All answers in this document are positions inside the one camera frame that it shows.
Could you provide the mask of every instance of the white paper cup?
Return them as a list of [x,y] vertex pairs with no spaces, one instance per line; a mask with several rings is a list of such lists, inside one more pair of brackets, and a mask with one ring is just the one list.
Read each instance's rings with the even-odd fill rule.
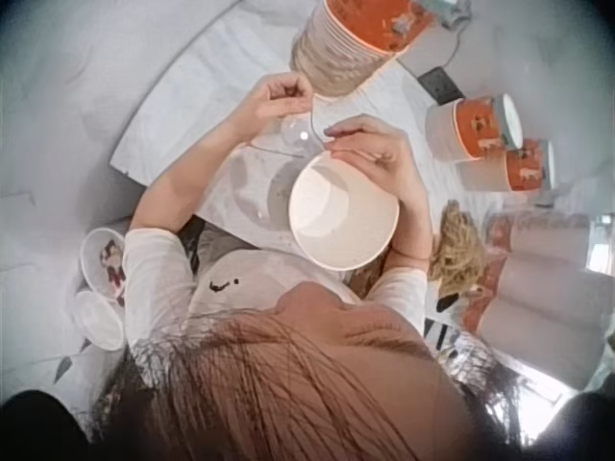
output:
[[124,236],[110,228],[92,230],[84,239],[80,250],[81,270],[87,285],[107,300],[114,302],[115,293],[109,282],[107,271],[100,262],[100,253],[113,240],[124,252]]
[[297,244],[319,266],[361,267],[388,245],[399,202],[351,165],[329,153],[314,158],[290,193],[289,222]]
[[73,316],[82,334],[105,351],[117,351],[124,345],[121,307],[105,297],[84,290],[75,296]]

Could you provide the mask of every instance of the plastic lid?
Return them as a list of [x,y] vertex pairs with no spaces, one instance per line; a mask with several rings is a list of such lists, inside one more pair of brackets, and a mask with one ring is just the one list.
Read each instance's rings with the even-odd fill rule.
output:
[[509,148],[521,149],[523,146],[521,117],[510,95],[504,93],[495,98],[494,108],[502,128],[504,142]]
[[124,325],[113,306],[102,295],[84,290],[75,297],[75,321],[82,334],[105,351],[124,345]]

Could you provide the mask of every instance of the white container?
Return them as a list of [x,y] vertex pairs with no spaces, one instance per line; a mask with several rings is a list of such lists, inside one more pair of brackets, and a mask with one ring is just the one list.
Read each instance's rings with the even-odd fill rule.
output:
[[100,253],[113,240],[124,252],[124,236],[111,228],[97,228],[92,230],[84,239],[80,250],[81,270],[87,285],[92,291],[99,293],[108,301],[114,302],[113,286],[109,282],[106,269],[100,261]]
[[123,310],[93,291],[84,290],[75,296],[73,317],[82,334],[105,351],[124,346]]
[[440,161],[474,160],[461,144],[455,126],[455,108],[461,99],[444,106],[433,106],[427,112],[425,131],[431,153]]
[[348,271],[372,261],[388,245],[399,202],[356,168],[324,153],[294,183],[288,215],[309,259],[325,269]]

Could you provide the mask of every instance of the stack of paper cups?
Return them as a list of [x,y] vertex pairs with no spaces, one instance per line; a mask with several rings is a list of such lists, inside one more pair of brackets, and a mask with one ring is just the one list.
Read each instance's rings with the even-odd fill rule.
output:
[[507,94],[432,107],[426,132],[433,156],[442,161],[476,160],[523,144],[519,113]]
[[486,307],[477,334],[490,347],[579,390],[603,353],[603,337],[595,330],[499,297]]
[[527,255],[491,261],[485,274],[479,283],[492,295],[558,322],[606,332],[611,321],[615,279],[606,274]]
[[394,56],[353,36],[323,0],[293,47],[291,66],[307,75],[317,93],[341,96],[356,89]]
[[468,190],[530,191],[554,188],[554,149],[547,140],[526,139],[521,149],[494,150],[480,161],[457,166]]
[[494,213],[486,220],[488,245],[515,254],[555,258],[585,267],[591,223],[584,214],[552,209]]

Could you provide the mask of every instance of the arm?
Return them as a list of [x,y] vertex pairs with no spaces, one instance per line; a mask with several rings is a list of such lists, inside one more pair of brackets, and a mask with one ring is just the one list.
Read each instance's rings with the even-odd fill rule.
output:
[[250,141],[277,117],[311,109],[312,90],[297,73],[262,79],[237,109],[203,136],[147,188],[136,207],[131,230],[178,232],[205,200],[216,172],[240,143]]
[[400,218],[384,271],[408,267],[427,272],[430,266],[430,204],[407,136],[379,119],[360,115],[325,131],[334,158],[361,171],[400,201]]
[[228,121],[203,136],[147,188],[131,230],[156,228],[177,233],[204,200],[220,165],[239,142]]

